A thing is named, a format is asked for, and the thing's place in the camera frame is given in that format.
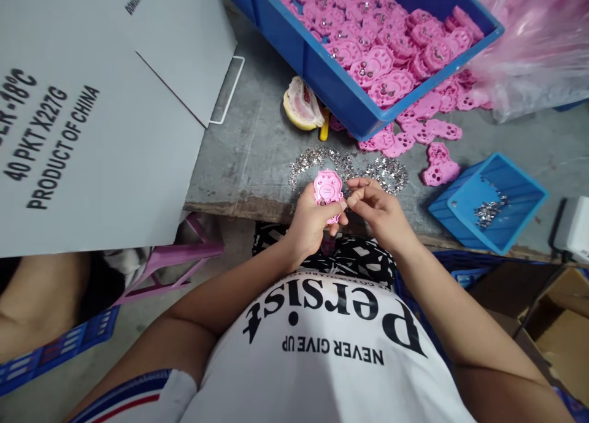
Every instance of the concrete floor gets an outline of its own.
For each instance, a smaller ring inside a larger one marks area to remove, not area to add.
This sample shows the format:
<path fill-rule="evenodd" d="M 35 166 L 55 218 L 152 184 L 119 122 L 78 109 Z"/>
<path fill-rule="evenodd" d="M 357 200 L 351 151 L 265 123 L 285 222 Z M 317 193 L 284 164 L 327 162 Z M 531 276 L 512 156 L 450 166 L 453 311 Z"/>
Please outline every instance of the concrete floor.
<path fill-rule="evenodd" d="M 245 219 L 214 219 L 220 227 L 226 251 L 209 260 L 191 286 L 229 270 L 251 256 L 254 222 Z M 182 269 L 165 274 L 174 278 Z M 0 398 L 0 423 L 58 423 L 114 366 L 145 328 L 188 288 L 123 305 L 112 338 L 79 354 L 46 374 Z"/>

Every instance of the yellow handle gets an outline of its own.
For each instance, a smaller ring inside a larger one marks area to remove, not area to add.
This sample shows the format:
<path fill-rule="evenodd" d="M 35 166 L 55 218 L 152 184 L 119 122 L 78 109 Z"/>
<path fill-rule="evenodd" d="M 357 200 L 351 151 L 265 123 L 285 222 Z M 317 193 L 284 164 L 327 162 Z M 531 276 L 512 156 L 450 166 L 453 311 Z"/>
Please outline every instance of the yellow handle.
<path fill-rule="evenodd" d="M 323 117 L 325 118 L 325 122 L 319 131 L 319 140 L 327 141 L 327 135 L 329 133 L 329 109 L 327 107 L 323 109 Z"/>

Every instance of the plastic bag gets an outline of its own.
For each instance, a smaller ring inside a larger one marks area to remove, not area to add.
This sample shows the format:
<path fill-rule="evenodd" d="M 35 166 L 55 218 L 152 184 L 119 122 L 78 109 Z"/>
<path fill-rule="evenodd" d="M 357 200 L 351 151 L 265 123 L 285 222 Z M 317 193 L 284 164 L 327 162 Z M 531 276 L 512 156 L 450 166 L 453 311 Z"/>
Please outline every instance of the plastic bag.
<path fill-rule="evenodd" d="M 467 67 L 502 123 L 589 98 L 589 0 L 479 0 L 505 34 Z"/>

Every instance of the blue plastic tray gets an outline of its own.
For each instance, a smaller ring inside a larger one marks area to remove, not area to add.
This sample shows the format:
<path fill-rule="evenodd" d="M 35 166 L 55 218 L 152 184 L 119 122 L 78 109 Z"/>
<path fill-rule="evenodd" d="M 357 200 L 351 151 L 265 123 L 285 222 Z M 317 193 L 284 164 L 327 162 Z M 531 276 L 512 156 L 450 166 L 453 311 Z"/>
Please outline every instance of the blue plastic tray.
<path fill-rule="evenodd" d="M 119 306 L 109 308 L 53 342 L 0 365 L 0 397 L 110 339 L 118 310 Z"/>
<path fill-rule="evenodd" d="M 509 203 L 482 229 L 474 211 L 484 202 L 499 201 L 495 189 L 505 194 Z M 501 153 L 494 153 L 466 169 L 429 211 L 464 246 L 505 255 L 546 198 L 548 192 L 535 179 Z"/>
<path fill-rule="evenodd" d="M 374 136 L 504 32 L 503 26 L 477 0 L 397 0 L 409 12 L 421 8 L 441 21 L 452 14 L 455 6 L 460 6 L 481 28 L 485 38 L 390 109 L 382 110 L 279 0 L 232 1 L 359 141 Z"/>

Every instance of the white device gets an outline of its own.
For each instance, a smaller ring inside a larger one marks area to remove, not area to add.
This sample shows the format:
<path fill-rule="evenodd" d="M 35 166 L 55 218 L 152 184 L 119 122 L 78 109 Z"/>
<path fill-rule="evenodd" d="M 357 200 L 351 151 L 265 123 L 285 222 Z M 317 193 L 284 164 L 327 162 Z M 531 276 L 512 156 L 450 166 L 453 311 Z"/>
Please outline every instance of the white device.
<path fill-rule="evenodd" d="M 570 251 L 577 262 L 589 264 L 589 197 L 566 200 L 554 247 Z"/>

